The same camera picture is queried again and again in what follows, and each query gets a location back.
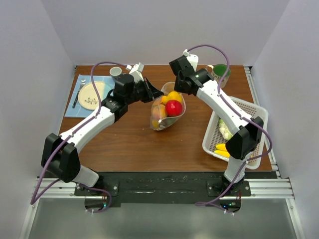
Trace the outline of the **peach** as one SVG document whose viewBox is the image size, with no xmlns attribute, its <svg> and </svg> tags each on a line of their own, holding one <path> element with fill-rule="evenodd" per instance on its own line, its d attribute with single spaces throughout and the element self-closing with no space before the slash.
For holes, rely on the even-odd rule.
<svg viewBox="0 0 319 239">
<path fill-rule="evenodd" d="M 165 105 L 159 104 L 153 107 L 152 109 L 152 117 L 155 120 L 161 120 L 167 117 L 167 113 L 165 110 Z"/>
</svg>

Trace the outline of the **polka dot zip bag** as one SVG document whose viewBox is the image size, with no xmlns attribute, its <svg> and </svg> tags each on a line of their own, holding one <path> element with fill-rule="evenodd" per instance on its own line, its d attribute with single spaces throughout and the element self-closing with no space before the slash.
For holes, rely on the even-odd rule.
<svg viewBox="0 0 319 239">
<path fill-rule="evenodd" d="M 165 83 L 161 89 L 163 96 L 156 98 L 152 104 L 150 127 L 155 131 L 172 126 L 185 113 L 185 100 L 174 87 L 175 82 Z"/>
</svg>

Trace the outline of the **red apple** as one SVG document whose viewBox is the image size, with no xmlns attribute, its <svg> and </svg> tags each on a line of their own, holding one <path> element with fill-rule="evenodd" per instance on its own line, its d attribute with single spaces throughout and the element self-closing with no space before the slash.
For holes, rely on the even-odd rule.
<svg viewBox="0 0 319 239">
<path fill-rule="evenodd" d="M 183 111 L 182 104 L 175 100 L 168 101 L 165 105 L 165 110 L 169 117 L 177 117 Z"/>
</svg>

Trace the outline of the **yellow red mango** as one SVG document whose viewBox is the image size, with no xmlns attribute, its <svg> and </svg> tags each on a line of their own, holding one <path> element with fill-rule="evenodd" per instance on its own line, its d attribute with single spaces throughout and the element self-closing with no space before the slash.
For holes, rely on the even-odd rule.
<svg viewBox="0 0 319 239">
<path fill-rule="evenodd" d="M 160 123 L 158 122 L 158 120 L 156 120 L 156 119 L 152 120 L 152 129 L 153 130 L 160 130 Z"/>
</svg>

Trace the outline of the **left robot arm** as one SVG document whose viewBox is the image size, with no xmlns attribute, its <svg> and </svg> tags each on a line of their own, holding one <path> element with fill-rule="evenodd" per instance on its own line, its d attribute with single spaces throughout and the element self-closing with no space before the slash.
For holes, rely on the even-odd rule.
<svg viewBox="0 0 319 239">
<path fill-rule="evenodd" d="M 41 166 L 59 180 L 75 182 L 85 187 L 91 195 L 99 195 L 105 188 L 103 177 L 94 170 L 81 165 L 79 153 L 85 145 L 105 128 L 117 122 L 135 102 L 148 103 L 163 95 L 147 78 L 135 80 L 132 74 L 120 74 L 102 99 L 97 82 L 89 85 L 95 102 L 93 112 L 76 126 L 60 135 L 50 134 L 44 143 Z"/>
</svg>

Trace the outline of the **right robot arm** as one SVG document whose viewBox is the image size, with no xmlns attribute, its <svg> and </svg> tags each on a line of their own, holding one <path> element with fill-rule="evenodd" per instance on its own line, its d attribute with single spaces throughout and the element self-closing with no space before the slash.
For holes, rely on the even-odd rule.
<svg viewBox="0 0 319 239">
<path fill-rule="evenodd" d="M 260 142 L 264 122 L 260 117 L 252 118 L 218 89 L 213 76 L 204 68 L 195 70 L 186 56 L 181 56 L 169 63 L 176 76 L 174 89 L 201 99 L 210 106 L 228 126 L 232 137 L 226 143 L 230 154 L 227 169 L 222 181 L 212 188 L 229 196 L 240 189 L 245 175 L 245 168 L 252 152 Z"/>
</svg>

